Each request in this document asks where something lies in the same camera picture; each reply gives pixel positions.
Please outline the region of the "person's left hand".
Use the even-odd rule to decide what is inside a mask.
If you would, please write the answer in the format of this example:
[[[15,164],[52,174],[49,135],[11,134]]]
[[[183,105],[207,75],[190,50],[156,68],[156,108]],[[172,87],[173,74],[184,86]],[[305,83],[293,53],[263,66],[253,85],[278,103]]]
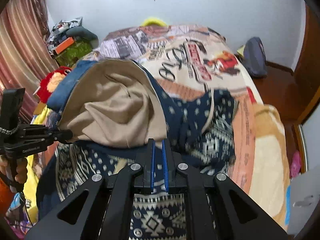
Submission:
[[[16,176],[15,180],[20,183],[24,184],[27,181],[27,159],[21,158],[17,160],[17,168],[16,168]],[[6,168],[8,167],[8,160],[4,155],[1,155],[1,161],[0,161],[0,169],[1,174],[6,175]]]

